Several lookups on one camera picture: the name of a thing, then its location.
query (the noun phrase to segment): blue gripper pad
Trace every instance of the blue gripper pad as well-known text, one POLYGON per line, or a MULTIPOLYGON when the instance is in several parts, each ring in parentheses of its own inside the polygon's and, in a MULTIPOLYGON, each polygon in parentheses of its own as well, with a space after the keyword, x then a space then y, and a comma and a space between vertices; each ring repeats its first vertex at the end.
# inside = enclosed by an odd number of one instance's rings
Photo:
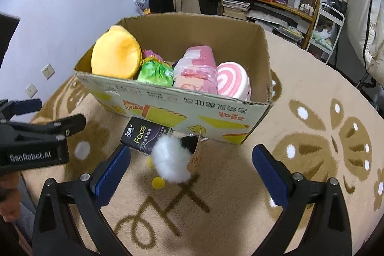
POLYGON ((40 111, 42 109, 42 101, 40 99, 30 99, 16 101, 12 108, 14 115, 23 115, 31 112, 40 111))
POLYGON ((289 201, 289 186, 287 186, 282 175, 278 172, 283 164, 277 162, 264 145, 257 145, 253 148, 252 163, 259 173, 274 203, 286 208, 289 201))
POLYGON ((92 173, 90 188, 95 194, 98 208, 109 204, 130 162, 129 147, 120 144, 106 161, 96 167, 92 173))

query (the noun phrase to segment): white metal rack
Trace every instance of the white metal rack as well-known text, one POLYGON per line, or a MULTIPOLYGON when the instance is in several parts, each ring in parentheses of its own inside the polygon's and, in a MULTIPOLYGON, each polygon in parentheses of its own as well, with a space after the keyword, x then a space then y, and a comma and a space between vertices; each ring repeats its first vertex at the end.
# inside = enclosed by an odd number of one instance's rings
POLYGON ((345 17, 343 14, 341 14, 335 8, 332 8, 330 5, 328 5, 326 3, 322 3, 322 4, 320 4, 319 13, 317 14, 316 23, 314 24, 313 30, 316 30, 317 24, 319 23, 320 16, 323 16, 326 19, 331 20, 332 22, 336 23, 339 26, 339 31, 337 33, 335 42, 333 43, 332 49, 329 50, 328 48, 315 42, 315 40, 313 39, 313 32, 312 32, 312 36, 308 42, 308 46, 307 46, 306 51, 308 51, 310 45, 314 45, 314 46, 318 47, 319 49, 321 49, 322 51, 326 52, 329 55, 327 61, 325 62, 325 64, 327 64, 328 61, 330 60, 332 54, 333 54, 333 51, 335 50, 337 41, 339 40, 341 29, 344 25, 345 17))

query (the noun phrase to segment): beige blanket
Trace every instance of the beige blanket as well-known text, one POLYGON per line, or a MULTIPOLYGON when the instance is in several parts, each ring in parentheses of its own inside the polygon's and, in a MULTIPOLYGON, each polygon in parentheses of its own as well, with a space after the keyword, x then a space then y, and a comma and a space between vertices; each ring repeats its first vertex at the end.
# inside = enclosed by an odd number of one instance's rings
MULTIPOLYGON (((198 175, 161 190, 151 186, 157 174, 147 157, 132 150, 131 164, 102 212, 133 255, 251 255, 281 212, 252 165, 258 143, 292 172, 313 180, 339 180, 354 252, 377 225, 384 210, 383 119, 340 74, 283 39, 266 36, 275 104, 243 145, 203 142, 198 175)), ((24 172, 35 202, 48 177, 65 181, 91 172, 119 144, 128 122, 107 112, 74 77, 33 121, 75 113, 86 116, 87 126, 68 139, 70 162, 24 172)), ((311 209, 290 249, 299 243, 311 209)), ((80 221, 79 229, 87 246, 95 249, 80 221)))

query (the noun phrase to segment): black tissue box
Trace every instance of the black tissue box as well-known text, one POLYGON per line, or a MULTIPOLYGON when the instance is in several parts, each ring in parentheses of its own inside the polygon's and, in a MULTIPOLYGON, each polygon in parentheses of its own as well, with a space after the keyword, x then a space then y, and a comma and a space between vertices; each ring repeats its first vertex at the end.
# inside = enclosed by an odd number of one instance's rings
POLYGON ((121 143, 130 148, 151 154, 156 141, 162 136, 171 134, 172 129, 147 120, 132 117, 121 136, 121 143))

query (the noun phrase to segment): yellow plush pouch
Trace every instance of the yellow plush pouch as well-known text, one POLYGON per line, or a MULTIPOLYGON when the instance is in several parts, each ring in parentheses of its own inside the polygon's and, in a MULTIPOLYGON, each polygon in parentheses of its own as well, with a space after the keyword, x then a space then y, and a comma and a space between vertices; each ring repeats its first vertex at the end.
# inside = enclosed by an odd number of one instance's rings
POLYGON ((113 25, 93 47, 92 74, 116 78, 133 78, 141 64, 137 40, 120 25, 113 25))

